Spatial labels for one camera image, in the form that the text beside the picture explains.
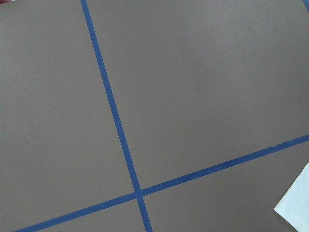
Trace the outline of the cream long sleeve cat shirt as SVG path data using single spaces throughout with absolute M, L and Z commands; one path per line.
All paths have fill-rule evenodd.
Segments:
M 274 207 L 298 232 L 309 230 L 309 166 L 306 165 Z

